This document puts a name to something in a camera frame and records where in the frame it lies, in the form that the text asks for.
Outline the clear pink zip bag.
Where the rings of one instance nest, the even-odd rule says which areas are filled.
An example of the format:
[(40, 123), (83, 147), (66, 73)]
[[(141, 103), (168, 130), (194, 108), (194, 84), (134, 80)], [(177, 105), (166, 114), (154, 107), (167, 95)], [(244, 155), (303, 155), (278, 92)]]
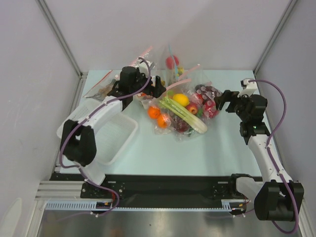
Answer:
[(144, 108), (154, 122), (155, 134), (172, 133), (179, 141), (189, 140), (208, 131), (219, 114), (214, 99), (221, 94), (211, 82), (184, 79), (170, 85), (159, 98), (148, 100)]

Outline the fake celery stalk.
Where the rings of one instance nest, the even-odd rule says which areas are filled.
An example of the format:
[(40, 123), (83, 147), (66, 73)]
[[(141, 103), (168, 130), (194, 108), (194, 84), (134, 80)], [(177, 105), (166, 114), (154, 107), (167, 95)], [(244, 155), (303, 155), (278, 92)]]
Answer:
[(173, 99), (165, 96), (160, 99), (159, 105), (172, 111), (175, 115), (184, 120), (196, 132), (204, 134), (208, 130), (207, 125), (201, 119), (191, 114), (185, 107), (181, 106)]

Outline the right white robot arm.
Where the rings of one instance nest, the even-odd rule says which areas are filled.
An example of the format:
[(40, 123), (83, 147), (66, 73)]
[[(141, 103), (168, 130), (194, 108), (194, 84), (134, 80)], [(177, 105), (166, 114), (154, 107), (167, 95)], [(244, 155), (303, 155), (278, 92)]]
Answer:
[(233, 198), (245, 195), (254, 203), (257, 218), (264, 221), (298, 221), (304, 188), (287, 174), (272, 144), (270, 132), (263, 122), (268, 101), (261, 95), (239, 95), (225, 90), (215, 97), (216, 109), (228, 102), (226, 112), (236, 114), (240, 120), (240, 134), (244, 138), (259, 166), (263, 185), (244, 175), (228, 185)]

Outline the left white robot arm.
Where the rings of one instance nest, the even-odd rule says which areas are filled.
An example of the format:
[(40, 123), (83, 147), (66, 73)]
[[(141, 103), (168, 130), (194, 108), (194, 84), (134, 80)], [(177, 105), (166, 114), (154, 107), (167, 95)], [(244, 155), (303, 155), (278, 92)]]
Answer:
[(119, 80), (115, 82), (105, 99), (90, 114), (78, 120), (69, 119), (63, 125), (60, 157), (74, 163), (83, 177), (92, 185), (91, 191), (102, 198), (108, 194), (109, 186), (103, 182), (105, 174), (95, 161), (97, 154), (96, 134), (115, 115), (122, 112), (139, 93), (154, 98), (166, 91), (160, 76), (151, 76), (150, 66), (123, 67)]

